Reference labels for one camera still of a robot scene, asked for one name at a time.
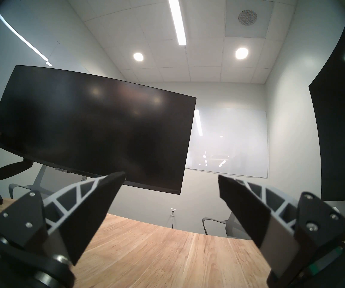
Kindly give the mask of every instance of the ceiling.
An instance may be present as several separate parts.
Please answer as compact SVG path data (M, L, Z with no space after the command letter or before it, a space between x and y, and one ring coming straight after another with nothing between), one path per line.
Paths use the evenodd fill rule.
M266 82L297 0L180 0L187 44L178 45L168 0L68 0L130 82ZM256 21L242 25L240 11ZM249 50L237 60L239 47ZM144 60L133 58L140 52Z

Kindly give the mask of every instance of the wooden table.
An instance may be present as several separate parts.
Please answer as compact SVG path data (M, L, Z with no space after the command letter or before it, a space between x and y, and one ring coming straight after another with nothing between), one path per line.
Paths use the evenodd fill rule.
M12 202L4 199L0 211ZM270 268L251 240L191 233L107 214L72 271L74 287L243 288L267 287Z

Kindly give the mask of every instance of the curved monitor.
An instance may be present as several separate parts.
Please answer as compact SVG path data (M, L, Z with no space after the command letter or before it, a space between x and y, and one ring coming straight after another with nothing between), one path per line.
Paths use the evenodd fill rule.
M59 69L16 66L0 101L0 147L69 172L126 172L180 194L196 98Z

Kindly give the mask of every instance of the office chair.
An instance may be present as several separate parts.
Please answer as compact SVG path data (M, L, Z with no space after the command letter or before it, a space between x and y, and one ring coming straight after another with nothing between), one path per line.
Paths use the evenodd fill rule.
M206 220L212 220L215 222L219 222L222 224L226 224L226 237L231 238L231 239L244 239L244 240L250 240L250 236L246 233L246 231L243 229L242 225L239 223L238 219L235 218L234 214L231 212L229 219L224 220L224 221L219 221L216 219L212 218L203 218L202 219L202 224L203 224L203 229L204 233L207 235L206 228L204 226L204 221Z
M43 180L43 176L44 176L47 168L50 169L48 171L48 173L52 178L55 176L54 175L55 173L60 174L60 175L58 175L56 180L53 179L54 184L47 185L47 187L50 186L53 191L50 191L50 190L43 188L43 186L46 186L46 185L42 184L42 180ZM64 172L60 172L60 171L55 171L55 169L52 167L42 165L42 167L39 170L38 175L36 176L36 179L35 179L33 185L22 186L22 185L18 185L18 184L10 184L8 186L8 191L10 193L11 199L13 198L13 196L12 196L13 190L16 187L25 188L25 189L28 189L30 191L32 191L32 190L39 191L42 195L42 198L46 198L47 196L54 194L56 191L66 187L67 185L73 184L75 182L80 182L81 180L86 180L86 177L82 177L81 175L77 175L77 174L73 174L73 173L64 173Z

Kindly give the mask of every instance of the white wall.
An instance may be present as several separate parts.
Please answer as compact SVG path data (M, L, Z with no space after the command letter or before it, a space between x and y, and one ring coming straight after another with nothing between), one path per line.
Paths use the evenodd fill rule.
M265 110L264 86L225 82L153 82L156 88L194 96L197 106ZM240 177L253 183L267 184L266 178ZM180 195L122 186L109 213L156 225L203 233L202 218L227 220L231 211L219 197L218 174L185 169ZM225 236L225 225L207 221L209 234Z
M31 10L34 17L48 27L49 31L91 74L124 80L123 75L67 0L21 0L21 2ZM0 167L21 160L21 157L0 149ZM29 170L1 180L0 194L2 197L9 198L8 185L11 183L33 184L40 167L40 164L34 163ZM17 189L17 196L20 196L22 192L24 189Z
M67 0L22 0L91 73L125 80Z
M345 26L337 0L298 0L290 30L266 82L270 185L298 199L321 196L321 158L309 84Z

